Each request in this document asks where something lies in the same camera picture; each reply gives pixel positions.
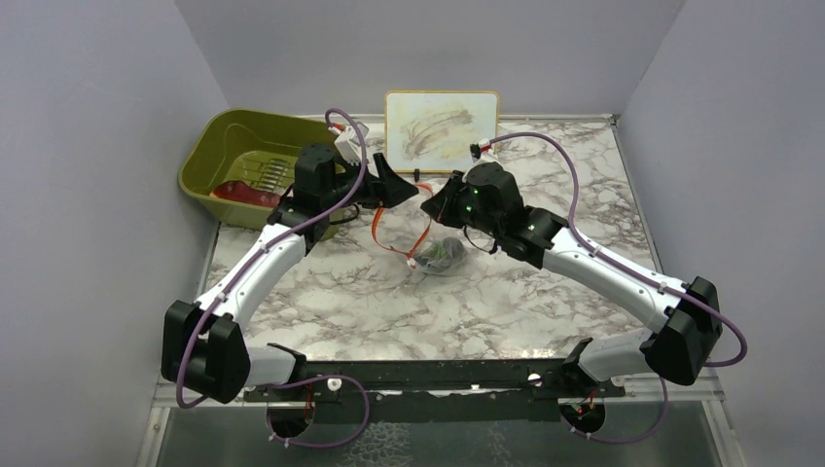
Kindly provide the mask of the clear zip bag orange zipper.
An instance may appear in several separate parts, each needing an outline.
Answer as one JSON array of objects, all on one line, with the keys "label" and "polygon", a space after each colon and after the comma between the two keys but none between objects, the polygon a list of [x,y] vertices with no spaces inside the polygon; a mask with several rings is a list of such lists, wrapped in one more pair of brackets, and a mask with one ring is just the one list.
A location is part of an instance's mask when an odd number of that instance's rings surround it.
[{"label": "clear zip bag orange zipper", "polygon": [[468,260],[468,249],[454,235],[438,233],[435,222],[425,217],[422,229],[400,235],[394,242],[385,242],[381,236],[381,224],[388,208],[375,210],[370,224],[373,243],[380,249],[400,256],[413,271],[429,275],[450,276],[457,274]]}]

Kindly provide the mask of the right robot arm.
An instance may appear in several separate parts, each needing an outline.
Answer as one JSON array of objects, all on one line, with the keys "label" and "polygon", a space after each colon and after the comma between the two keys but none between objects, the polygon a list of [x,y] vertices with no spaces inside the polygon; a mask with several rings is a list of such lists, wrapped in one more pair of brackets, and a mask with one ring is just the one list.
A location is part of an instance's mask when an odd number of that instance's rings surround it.
[{"label": "right robot arm", "polygon": [[575,235],[562,217],[525,204],[513,174],[496,162],[453,172],[421,209],[445,227],[491,236],[509,257],[570,278],[643,324],[641,331],[577,344],[561,370],[573,395],[642,373],[691,385],[721,336],[714,284],[702,277],[686,283],[626,259],[608,261],[606,250]]}]

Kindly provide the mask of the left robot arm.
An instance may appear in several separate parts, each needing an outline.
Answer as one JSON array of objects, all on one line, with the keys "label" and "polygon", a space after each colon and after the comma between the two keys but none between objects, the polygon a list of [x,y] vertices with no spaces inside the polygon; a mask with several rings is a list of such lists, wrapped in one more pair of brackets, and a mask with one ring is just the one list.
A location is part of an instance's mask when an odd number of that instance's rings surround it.
[{"label": "left robot arm", "polygon": [[418,187],[395,173],[381,153],[376,172],[365,158],[347,162],[337,149],[301,149],[290,196],[268,216],[259,238],[212,288],[191,303],[174,302],[163,322],[161,376],[174,383],[182,408],[206,399],[232,401],[246,387],[269,385],[282,399],[305,390],[305,356],[280,344],[247,346],[243,328],[285,273],[312,250],[336,211],[356,204],[395,207]]}]

